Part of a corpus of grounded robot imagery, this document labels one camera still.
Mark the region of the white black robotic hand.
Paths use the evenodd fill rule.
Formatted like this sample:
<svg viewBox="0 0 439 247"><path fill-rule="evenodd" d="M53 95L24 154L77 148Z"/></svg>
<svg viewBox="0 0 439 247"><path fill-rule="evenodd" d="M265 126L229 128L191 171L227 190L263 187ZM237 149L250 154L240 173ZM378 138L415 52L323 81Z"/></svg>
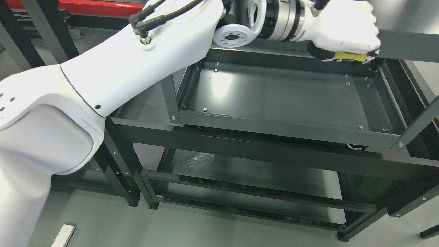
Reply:
<svg viewBox="0 0 439 247"><path fill-rule="evenodd" d="M378 56L381 41L378 37L373 6L367 1L330 0L322 10L319 1L302 0L304 22L295 41L309 41L321 53L314 57L322 61L341 61L334 58L338 51L368 54L367 63Z"/></svg>

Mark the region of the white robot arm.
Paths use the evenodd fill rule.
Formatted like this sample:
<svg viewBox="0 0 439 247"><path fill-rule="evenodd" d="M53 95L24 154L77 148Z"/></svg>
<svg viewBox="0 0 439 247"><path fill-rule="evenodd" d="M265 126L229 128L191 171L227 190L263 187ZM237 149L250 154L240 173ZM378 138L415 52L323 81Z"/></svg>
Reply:
<svg viewBox="0 0 439 247"><path fill-rule="evenodd" d="M105 118L207 55L224 12L203 0L141 43L130 25L60 65L1 81L1 246L26 247L53 175L80 170L104 139Z"/></svg>

